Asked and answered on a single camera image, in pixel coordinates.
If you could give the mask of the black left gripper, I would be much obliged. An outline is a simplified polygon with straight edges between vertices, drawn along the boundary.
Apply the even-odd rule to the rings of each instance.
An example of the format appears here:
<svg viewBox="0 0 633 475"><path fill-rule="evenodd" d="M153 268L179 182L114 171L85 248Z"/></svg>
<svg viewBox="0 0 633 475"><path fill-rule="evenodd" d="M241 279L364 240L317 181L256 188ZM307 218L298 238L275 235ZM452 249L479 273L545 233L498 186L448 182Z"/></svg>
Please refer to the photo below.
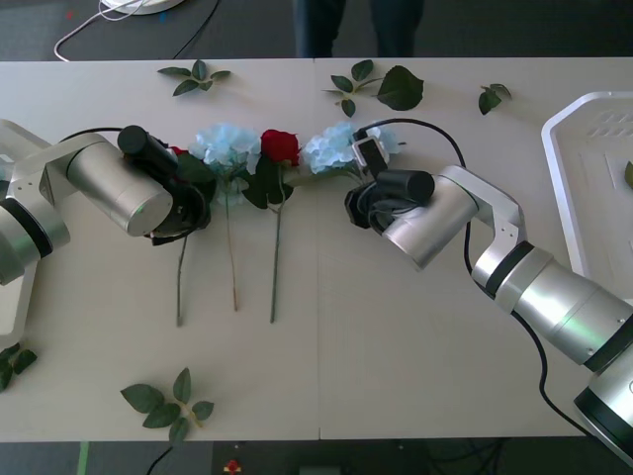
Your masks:
<svg viewBox="0 0 633 475"><path fill-rule="evenodd" d="M186 238L205 229L211 221L212 183L169 182L166 190L173 198L165 220L147 237L153 246Z"/></svg>

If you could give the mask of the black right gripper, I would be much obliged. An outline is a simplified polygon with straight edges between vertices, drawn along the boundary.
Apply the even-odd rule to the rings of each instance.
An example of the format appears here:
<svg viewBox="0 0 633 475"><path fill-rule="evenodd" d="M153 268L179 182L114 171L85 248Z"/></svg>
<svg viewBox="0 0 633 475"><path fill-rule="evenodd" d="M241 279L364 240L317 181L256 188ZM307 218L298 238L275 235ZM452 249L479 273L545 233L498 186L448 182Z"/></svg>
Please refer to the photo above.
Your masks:
<svg viewBox="0 0 633 475"><path fill-rule="evenodd" d="M349 191L344 200L345 210L352 225L360 229L377 230L377 185L368 183Z"/></svg>

